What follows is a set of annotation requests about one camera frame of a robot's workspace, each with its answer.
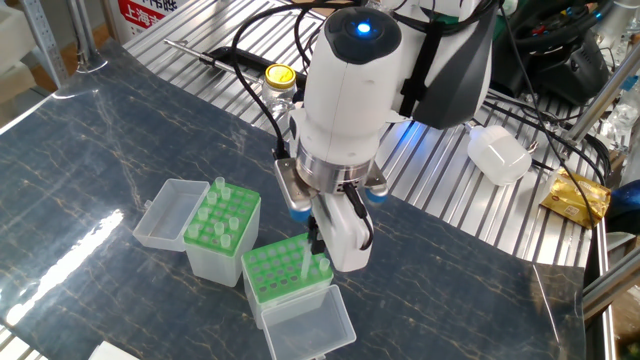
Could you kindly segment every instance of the robotic arm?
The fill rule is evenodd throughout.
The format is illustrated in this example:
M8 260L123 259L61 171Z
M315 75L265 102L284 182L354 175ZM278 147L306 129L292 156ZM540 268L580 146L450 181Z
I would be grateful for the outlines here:
M457 0L443 1L437 10L464 21L484 1L464 1L462 6ZM371 8L331 15L311 61L304 108L291 112L290 153L295 158L276 161L278 182L294 218L304 220L313 213L338 271L363 268L369 260L373 226L356 188L364 186L374 202L387 196L386 180L374 160L390 111L408 108L406 116L450 127L470 119L487 91L495 12L484 23L438 38L434 46L433 39L427 44L425 33L413 28L426 17L422 2L433 6L430 0L409 0L399 10L408 19L418 18L410 25L398 25ZM486 45L486 51L478 44ZM420 68L425 46L436 50L428 56L426 71ZM411 92L421 88L428 88L428 94ZM452 101L461 99L464 104L453 106Z

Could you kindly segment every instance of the yellow bottle cap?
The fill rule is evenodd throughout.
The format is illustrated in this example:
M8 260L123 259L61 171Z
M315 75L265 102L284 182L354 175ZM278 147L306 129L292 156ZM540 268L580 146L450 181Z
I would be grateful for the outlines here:
M276 89L288 89L296 82L296 72L289 66L273 64L264 72L267 84Z

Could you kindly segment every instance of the red sign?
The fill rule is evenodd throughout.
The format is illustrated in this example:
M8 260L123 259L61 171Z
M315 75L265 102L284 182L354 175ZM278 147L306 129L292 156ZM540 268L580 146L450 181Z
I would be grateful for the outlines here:
M138 25L141 28L148 29L149 26L157 23L164 17L164 14L136 4L131 0L118 0L118 5L120 6L120 13L124 18L127 19L128 22Z

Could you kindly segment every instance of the blue led light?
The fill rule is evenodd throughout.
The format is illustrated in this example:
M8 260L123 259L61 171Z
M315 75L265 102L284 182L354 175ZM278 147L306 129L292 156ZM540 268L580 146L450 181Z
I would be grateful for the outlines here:
M369 31L371 31L371 25L367 23L360 23L358 24L357 29L358 29L358 34L366 35L369 33Z

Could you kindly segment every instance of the pipette tip box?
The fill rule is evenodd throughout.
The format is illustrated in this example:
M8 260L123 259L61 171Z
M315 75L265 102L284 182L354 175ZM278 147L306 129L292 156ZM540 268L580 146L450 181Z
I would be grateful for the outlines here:
M308 251L302 234L242 256L249 306L274 360L315 359L356 339L329 259L311 256L305 272Z
M133 231L142 245L187 251L194 275L235 286L258 237L260 195L225 184L169 179Z
M231 184L212 186L184 235L193 274L235 286L240 257L253 248L260 222L260 195Z

